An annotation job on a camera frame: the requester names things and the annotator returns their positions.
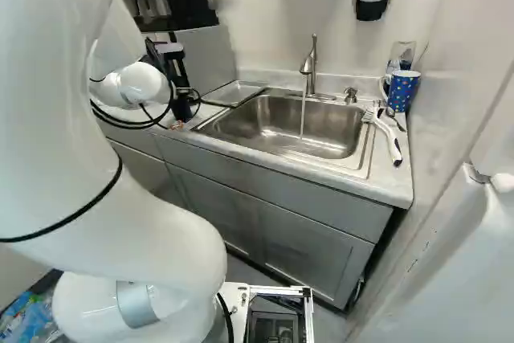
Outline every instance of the polka dot mug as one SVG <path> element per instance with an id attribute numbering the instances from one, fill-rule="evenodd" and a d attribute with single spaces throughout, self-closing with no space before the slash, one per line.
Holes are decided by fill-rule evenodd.
<path id="1" fill-rule="evenodd" d="M 393 74 L 388 74 L 380 79 L 380 90 L 387 105 L 393 108 L 395 112 L 405 112 L 412 103 L 416 89 L 419 85 L 421 73 L 410 70 L 397 70 Z M 384 92 L 383 80 L 389 81 L 389 95 Z"/>

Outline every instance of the sink basin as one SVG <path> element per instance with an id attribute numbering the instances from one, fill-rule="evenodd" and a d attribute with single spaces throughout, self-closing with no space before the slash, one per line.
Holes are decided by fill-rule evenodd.
<path id="1" fill-rule="evenodd" d="M 371 149 L 367 148 L 372 142 L 368 141 L 371 128 L 361 121 L 363 108 L 362 102 L 347 105 L 341 100 L 307 98 L 304 133 L 300 137 L 301 95 L 268 89 L 238 108 L 222 111 L 193 130 L 330 169 L 362 170 L 363 165 L 369 165 Z M 367 177 L 367 170 L 358 176 Z"/>

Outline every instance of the running water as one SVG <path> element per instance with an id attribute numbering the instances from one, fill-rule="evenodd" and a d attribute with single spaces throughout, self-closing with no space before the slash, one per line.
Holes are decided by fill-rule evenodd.
<path id="1" fill-rule="evenodd" d="M 305 118 L 305 97 L 307 95 L 307 84 L 304 88 L 304 96 L 302 97 L 302 119 L 300 123 L 300 141 L 304 139 L 304 118 Z"/>

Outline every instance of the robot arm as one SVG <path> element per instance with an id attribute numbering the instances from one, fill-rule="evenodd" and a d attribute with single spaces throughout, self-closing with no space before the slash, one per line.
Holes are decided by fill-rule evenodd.
<path id="1" fill-rule="evenodd" d="M 55 318 L 75 341 L 134 341 L 162 325 L 173 327 L 166 341 L 201 341 L 226 274 L 225 246 L 208 222 L 141 188 L 96 123 L 88 77 L 142 55 L 127 46 L 105 56 L 111 65 L 88 70 L 111 3 L 0 5 L 9 15 L 0 19 L 0 242 L 75 273 L 55 292 Z M 153 310 L 169 323 L 124 323 L 117 280 L 151 286 Z"/>
<path id="2" fill-rule="evenodd" d="M 137 62 L 145 54 L 145 41 L 123 0 L 112 0 L 90 57 L 92 95 L 118 108 L 137 108 L 150 101 L 168 104 L 170 91 L 165 75 L 147 63 Z"/>

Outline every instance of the tile floor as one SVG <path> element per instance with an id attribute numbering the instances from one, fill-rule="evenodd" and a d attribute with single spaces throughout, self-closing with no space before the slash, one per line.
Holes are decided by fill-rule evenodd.
<path id="1" fill-rule="evenodd" d="M 282 285 L 232 255 L 228 256 L 226 280 L 258 285 Z M 346 338 L 346 320 L 341 314 L 316 304 L 314 334 L 316 343 L 343 343 Z"/>

